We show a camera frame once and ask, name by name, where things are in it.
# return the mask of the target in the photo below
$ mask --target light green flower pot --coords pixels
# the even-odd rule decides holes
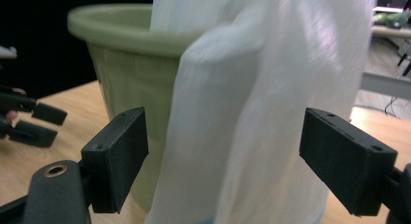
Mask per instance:
[[[109,117],[145,107],[149,155],[132,194],[146,211],[160,173],[179,58],[199,36],[151,33],[150,20],[145,4],[86,6],[68,16],[71,34],[87,42]]]

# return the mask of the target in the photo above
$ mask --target plastic bag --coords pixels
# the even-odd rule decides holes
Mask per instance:
[[[205,33],[180,60],[145,223],[318,223],[304,111],[349,116],[374,1],[155,0],[153,31]]]

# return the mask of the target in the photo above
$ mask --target dark background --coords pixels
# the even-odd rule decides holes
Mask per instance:
[[[41,98],[95,80],[85,42],[67,30],[67,13],[102,3],[152,0],[0,0],[0,46],[17,49],[17,59],[0,59],[0,84]]]

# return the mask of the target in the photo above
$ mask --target screw hole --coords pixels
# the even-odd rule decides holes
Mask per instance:
[[[101,144],[94,144],[92,147],[94,149],[102,149],[103,148],[103,146]]]
[[[56,177],[64,174],[67,171],[67,166],[66,165],[56,165],[51,168],[48,168],[44,172],[45,177]]]
[[[383,148],[381,146],[372,145],[371,148],[377,151],[383,151]]]

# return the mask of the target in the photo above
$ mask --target desk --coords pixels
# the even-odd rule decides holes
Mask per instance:
[[[411,38],[411,29],[408,28],[393,29],[375,25],[371,29],[373,37]]]
[[[59,131],[51,148],[0,142],[0,206],[26,195],[31,176],[43,166],[64,159],[79,161],[81,148],[109,123],[97,82],[46,97],[42,101],[67,111],[69,114],[66,122],[61,127],[47,125]],[[28,119],[28,116],[22,114],[21,118]],[[34,119],[30,121],[44,125]],[[387,117],[380,112],[354,108],[352,123],[397,149],[400,154],[396,165],[400,169],[411,161],[411,122]],[[378,217],[351,216],[330,195],[322,224],[385,223],[387,213],[387,209],[383,208]],[[145,214],[132,198],[128,198],[120,215],[91,212],[91,218],[94,224],[140,224]]]

